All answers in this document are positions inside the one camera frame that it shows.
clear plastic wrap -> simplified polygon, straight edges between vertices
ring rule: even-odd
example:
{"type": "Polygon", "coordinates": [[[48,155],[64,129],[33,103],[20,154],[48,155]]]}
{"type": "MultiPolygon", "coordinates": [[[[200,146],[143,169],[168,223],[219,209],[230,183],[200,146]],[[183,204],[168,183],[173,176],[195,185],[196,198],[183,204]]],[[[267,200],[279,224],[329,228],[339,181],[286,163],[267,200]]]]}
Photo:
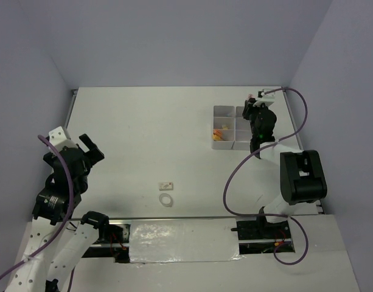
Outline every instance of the clear plastic wrap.
{"type": "Polygon", "coordinates": [[[133,221],[132,263],[225,262],[238,260],[235,219],[133,221]]]}

white ring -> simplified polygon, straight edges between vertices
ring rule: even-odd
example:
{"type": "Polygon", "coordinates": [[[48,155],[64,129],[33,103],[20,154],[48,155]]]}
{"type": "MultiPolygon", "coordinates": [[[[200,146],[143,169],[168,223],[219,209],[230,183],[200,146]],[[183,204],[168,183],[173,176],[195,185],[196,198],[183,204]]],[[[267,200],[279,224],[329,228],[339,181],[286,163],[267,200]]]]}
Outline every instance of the white ring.
{"type": "Polygon", "coordinates": [[[161,204],[164,207],[171,207],[171,206],[173,206],[173,198],[168,193],[162,193],[162,194],[160,194],[160,196],[159,196],[159,202],[161,202],[161,204]],[[169,198],[170,202],[167,203],[167,204],[163,203],[163,198],[169,198]]]}

small rectangular object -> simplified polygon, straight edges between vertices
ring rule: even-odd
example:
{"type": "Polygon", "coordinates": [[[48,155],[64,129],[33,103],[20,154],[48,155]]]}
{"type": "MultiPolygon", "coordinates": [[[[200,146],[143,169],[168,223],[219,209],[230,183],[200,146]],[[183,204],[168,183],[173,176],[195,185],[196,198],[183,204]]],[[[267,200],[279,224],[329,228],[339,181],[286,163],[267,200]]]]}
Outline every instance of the small rectangular object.
{"type": "Polygon", "coordinates": [[[159,183],[159,190],[173,190],[174,185],[171,181],[164,181],[159,183]]]}
{"type": "Polygon", "coordinates": [[[240,259],[236,220],[133,220],[131,263],[225,262],[240,259]]]}

gray wall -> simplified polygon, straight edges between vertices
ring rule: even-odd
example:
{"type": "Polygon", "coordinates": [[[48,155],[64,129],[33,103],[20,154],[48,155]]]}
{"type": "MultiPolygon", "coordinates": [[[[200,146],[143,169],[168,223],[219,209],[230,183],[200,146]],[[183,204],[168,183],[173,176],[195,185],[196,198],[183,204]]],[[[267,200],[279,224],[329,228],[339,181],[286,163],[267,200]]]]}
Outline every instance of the gray wall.
{"type": "MultiPolygon", "coordinates": [[[[362,291],[373,292],[373,0],[334,0],[291,83],[309,104],[301,133],[322,158],[362,291]]],[[[290,96],[298,121],[302,105],[290,96]]]]}
{"type": "Polygon", "coordinates": [[[20,0],[71,88],[289,84],[331,0],[20,0]]]}
{"type": "Polygon", "coordinates": [[[18,2],[0,0],[0,274],[14,262],[36,194],[50,172],[37,134],[64,121],[70,99],[18,2]]]}

black electronic component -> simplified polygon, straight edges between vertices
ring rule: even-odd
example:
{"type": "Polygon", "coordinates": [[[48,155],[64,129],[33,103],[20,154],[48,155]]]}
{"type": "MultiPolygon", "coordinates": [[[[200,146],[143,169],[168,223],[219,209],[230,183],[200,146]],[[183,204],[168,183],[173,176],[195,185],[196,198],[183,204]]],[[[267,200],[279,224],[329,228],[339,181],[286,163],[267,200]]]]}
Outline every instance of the black electronic component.
{"type": "MultiPolygon", "coordinates": [[[[88,174],[94,164],[104,159],[88,135],[81,135],[80,140],[89,148],[84,152],[80,147],[65,147],[60,151],[65,160],[73,182],[74,208],[81,202],[81,194],[88,189],[88,174]]],[[[43,160],[54,172],[46,180],[44,189],[37,195],[32,214],[34,219],[43,217],[50,219],[51,225],[61,222],[66,215],[69,204],[69,186],[66,174],[59,159],[53,153],[47,153],[43,160]]]]}
{"type": "Polygon", "coordinates": [[[289,205],[313,203],[327,195],[327,183],[319,153],[286,152],[280,156],[281,194],[289,205]]]}
{"type": "Polygon", "coordinates": [[[253,134],[249,145],[251,153],[258,150],[262,143],[275,141],[273,130],[277,122],[275,113],[269,110],[264,103],[254,106],[255,103],[256,99],[252,97],[247,99],[242,113],[243,118],[249,120],[253,134]]]}

